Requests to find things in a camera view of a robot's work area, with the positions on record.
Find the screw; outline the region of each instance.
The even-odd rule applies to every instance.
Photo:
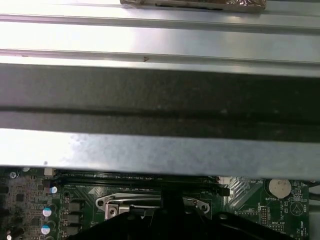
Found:
[[[109,214],[111,217],[115,217],[118,214],[118,211],[115,207],[110,207]]]
[[[17,177],[17,173],[15,173],[14,171],[10,172],[9,177],[11,179],[15,179]]]
[[[219,215],[219,218],[220,218],[221,220],[226,220],[226,219],[228,218],[228,216],[225,215],[225,214],[220,214],[220,215]]]

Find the metal rail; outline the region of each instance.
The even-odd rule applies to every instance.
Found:
[[[12,0],[0,20],[0,63],[320,75],[317,2],[269,1],[246,14]]]

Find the screw hole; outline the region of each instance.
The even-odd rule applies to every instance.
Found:
[[[203,212],[205,212],[205,211],[207,211],[207,210],[208,210],[208,208],[207,208],[207,206],[206,206],[206,205],[202,205],[202,206],[201,206],[201,210],[202,210]]]
[[[102,200],[98,201],[98,206],[99,207],[102,207],[103,205],[104,205],[104,201],[102,201]]]

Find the metal panel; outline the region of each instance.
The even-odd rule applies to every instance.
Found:
[[[107,0],[18,2],[0,3],[1,63],[320,74],[316,2],[270,1],[260,15]]]
[[[2,165],[10,166],[288,179],[318,178],[320,171],[318,143],[13,129],[0,135]]]

